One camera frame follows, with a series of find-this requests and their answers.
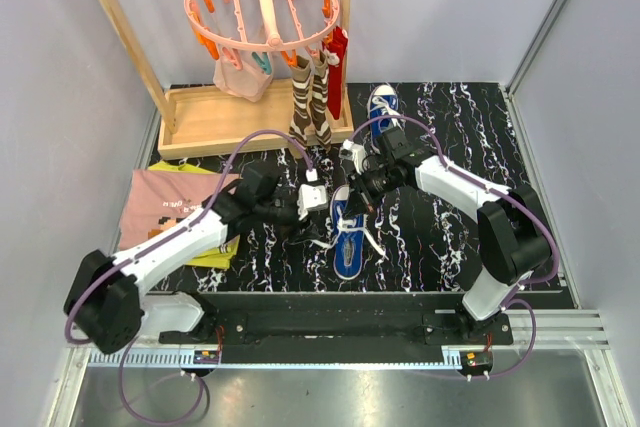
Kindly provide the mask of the white shoelace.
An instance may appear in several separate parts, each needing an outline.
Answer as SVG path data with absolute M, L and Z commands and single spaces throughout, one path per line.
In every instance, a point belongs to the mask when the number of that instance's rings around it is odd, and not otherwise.
M 351 266 L 356 258 L 361 256 L 364 241 L 367 241 L 380 257 L 386 257 L 386 250 L 375 241 L 373 234 L 364 225 L 364 219 L 344 220 L 339 217 L 334 222 L 334 229 L 335 233 L 329 242 L 312 239 L 311 243 L 325 250 L 336 248 L 345 266 Z

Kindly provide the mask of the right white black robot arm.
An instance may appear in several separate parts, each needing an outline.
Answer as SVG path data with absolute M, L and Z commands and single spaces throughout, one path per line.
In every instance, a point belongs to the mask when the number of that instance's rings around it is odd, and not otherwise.
M 456 309 L 460 340 L 480 341 L 517 291 L 556 276 L 558 246 L 531 186 L 508 188 L 482 179 L 412 144 L 400 127 L 383 132 L 378 149 L 376 163 L 367 166 L 362 145 L 342 144 L 340 156 L 350 164 L 346 216 L 371 213 L 386 193 L 410 186 L 445 200 L 477 224 L 482 270 Z

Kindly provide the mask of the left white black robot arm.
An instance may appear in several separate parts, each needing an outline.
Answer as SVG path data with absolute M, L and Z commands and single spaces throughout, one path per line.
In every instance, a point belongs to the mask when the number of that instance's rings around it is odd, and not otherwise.
M 104 354 L 140 336 L 165 343 L 203 343 L 217 334 L 218 309 L 197 293 L 152 295 L 164 278 L 193 258 L 226 244 L 259 223 L 298 227 L 323 189 L 310 167 L 293 200 L 277 196 L 279 177 L 263 165 L 242 177 L 216 178 L 214 190 L 164 232 L 111 255 L 94 250 L 81 261 L 63 306 L 65 337 Z

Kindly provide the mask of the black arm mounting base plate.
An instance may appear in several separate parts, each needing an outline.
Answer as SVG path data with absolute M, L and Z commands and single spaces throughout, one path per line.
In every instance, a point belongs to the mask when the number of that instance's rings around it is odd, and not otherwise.
M 509 318 L 476 321 L 455 293 L 241 293 L 197 294 L 199 323 L 164 327 L 164 344 L 204 344 L 224 335 L 229 345 L 268 337 L 401 337 L 428 345 L 508 346 Z

